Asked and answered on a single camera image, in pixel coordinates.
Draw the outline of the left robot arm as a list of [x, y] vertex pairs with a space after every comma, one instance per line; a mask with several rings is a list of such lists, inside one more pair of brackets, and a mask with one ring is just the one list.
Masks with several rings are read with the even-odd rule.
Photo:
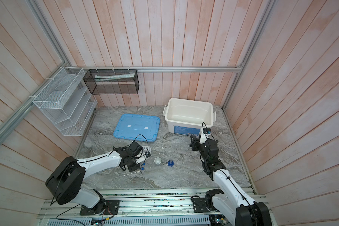
[[112, 151], [90, 158], [65, 158], [46, 180], [45, 185], [53, 195], [52, 202], [64, 205], [76, 203], [95, 215], [107, 210], [104, 197], [96, 189], [82, 186], [84, 179], [106, 169], [120, 167], [134, 172], [141, 168], [151, 155], [149, 145], [141, 146], [133, 141], [124, 147], [113, 147]]

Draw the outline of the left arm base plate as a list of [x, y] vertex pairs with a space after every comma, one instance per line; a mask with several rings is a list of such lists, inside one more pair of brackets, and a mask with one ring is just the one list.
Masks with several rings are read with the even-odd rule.
[[93, 208], [82, 206], [80, 216], [90, 215], [117, 215], [119, 210], [120, 200], [100, 200]]

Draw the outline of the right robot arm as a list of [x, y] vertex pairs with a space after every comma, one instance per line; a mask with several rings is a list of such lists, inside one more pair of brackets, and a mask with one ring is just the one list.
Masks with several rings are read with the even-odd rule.
[[206, 192], [206, 208], [219, 211], [232, 226], [271, 226], [268, 207], [250, 197], [219, 159], [218, 141], [205, 135], [190, 139], [191, 149], [200, 153], [203, 171], [219, 186]]

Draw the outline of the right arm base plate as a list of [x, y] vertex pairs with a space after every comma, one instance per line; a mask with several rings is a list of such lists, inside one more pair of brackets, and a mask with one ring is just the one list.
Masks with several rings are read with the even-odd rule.
[[201, 198], [197, 195], [194, 195], [190, 198], [193, 204], [193, 210], [195, 213], [207, 213], [207, 212], [216, 212], [217, 210], [211, 209], [208, 207], [206, 199]]

